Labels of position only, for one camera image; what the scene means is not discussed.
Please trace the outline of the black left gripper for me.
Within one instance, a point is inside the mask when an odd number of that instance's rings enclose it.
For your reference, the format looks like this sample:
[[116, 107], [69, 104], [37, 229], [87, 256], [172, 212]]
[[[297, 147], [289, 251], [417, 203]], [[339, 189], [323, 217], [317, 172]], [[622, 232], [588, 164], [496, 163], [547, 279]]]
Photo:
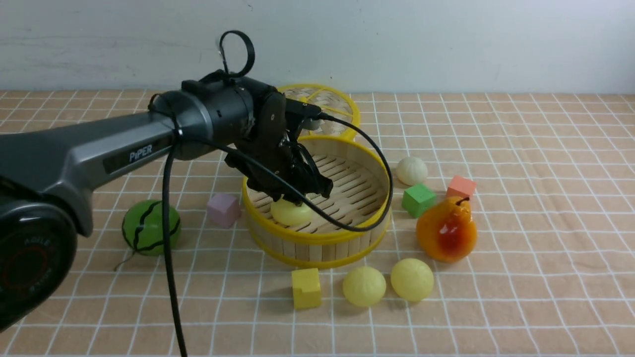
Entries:
[[329, 199], [333, 181], [323, 176], [308, 149], [297, 144], [287, 127], [286, 98], [274, 91], [265, 95], [254, 112], [256, 119], [247, 139], [235, 143], [236, 149], [258, 161], [269, 171], [229, 154], [225, 163], [248, 179], [248, 188], [267, 194], [274, 202], [281, 199], [302, 205], [307, 193]]

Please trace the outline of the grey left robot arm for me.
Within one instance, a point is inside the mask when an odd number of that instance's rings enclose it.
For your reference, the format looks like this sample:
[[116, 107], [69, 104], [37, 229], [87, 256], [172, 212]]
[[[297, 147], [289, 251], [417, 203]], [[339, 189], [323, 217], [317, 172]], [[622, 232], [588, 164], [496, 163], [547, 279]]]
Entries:
[[247, 77], [186, 80], [155, 97], [145, 112], [42, 131], [2, 135], [1, 329], [19, 322], [65, 279], [77, 237], [93, 230], [92, 194], [175, 149], [195, 160], [212, 148], [179, 135], [234, 144], [254, 164], [228, 165], [248, 187], [275, 200], [329, 197], [332, 180], [292, 148], [300, 127], [320, 109], [287, 99]]

